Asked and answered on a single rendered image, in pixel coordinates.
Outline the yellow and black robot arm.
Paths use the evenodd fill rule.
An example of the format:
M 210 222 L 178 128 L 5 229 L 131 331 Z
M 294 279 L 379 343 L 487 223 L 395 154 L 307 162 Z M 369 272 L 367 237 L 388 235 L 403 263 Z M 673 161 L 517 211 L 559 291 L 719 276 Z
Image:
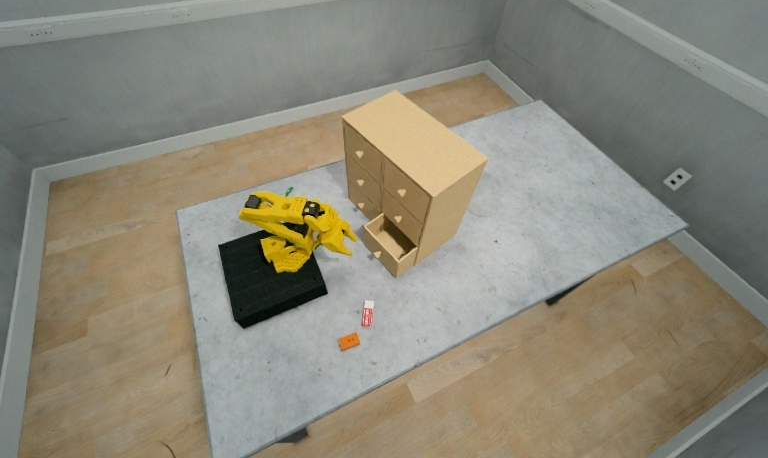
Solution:
M 263 243 L 268 258 L 279 273 L 296 272 L 310 258 L 314 231 L 330 231 L 337 224 L 338 215 L 330 205 L 317 199 L 308 201 L 306 197 L 291 198 L 263 191 L 254 192 L 247 198 L 239 219 L 278 235 L 263 239 Z M 295 223 L 293 231 L 280 221 Z M 289 254 L 293 250 L 297 252 Z

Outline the tan wooden chest of drawers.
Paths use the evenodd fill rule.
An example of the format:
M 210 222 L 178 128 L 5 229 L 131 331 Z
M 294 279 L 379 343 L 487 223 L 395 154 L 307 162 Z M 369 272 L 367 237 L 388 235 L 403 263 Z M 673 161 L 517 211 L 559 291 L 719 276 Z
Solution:
M 381 183 L 346 151 L 345 122 L 383 154 Z M 342 128 L 349 200 L 348 179 L 369 197 L 348 177 L 347 153 L 381 184 L 380 207 L 369 198 L 379 215 L 383 188 L 397 199 L 383 186 L 385 158 L 431 196 L 424 223 L 397 199 L 424 225 L 419 245 L 384 213 L 418 247 L 415 267 L 456 234 L 489 158 L 396 90 L 343 115 Z

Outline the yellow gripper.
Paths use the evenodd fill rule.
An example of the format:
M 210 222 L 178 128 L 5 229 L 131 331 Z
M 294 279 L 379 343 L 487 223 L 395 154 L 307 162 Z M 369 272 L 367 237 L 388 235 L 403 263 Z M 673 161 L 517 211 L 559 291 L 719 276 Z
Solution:
M 317 234 L 312 250 L 316 249 L 319 245 L 324 245 L 332 252 L 352 256 L 352 252 L 343 245 L 343 242 L 345 239 L 344 236 L 348 237 L 353 242 L 357 242 L 355 234 L 350 230 L 350 225 L 347 221 L 343 221 L 341 218 L 337 218 L 337 221 L 337 224 L 335 224 L 330 231 L 319 232 Z

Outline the red and white eraser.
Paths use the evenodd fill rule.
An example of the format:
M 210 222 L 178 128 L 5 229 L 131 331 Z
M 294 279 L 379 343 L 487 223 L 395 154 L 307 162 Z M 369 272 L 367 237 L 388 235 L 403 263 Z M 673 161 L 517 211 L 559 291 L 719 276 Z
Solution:
M 373 307 L 374 307 L 374 301 L 365 300 L 363 322 L 362 322 L 362 327 L 364 328 L 372 327 Z

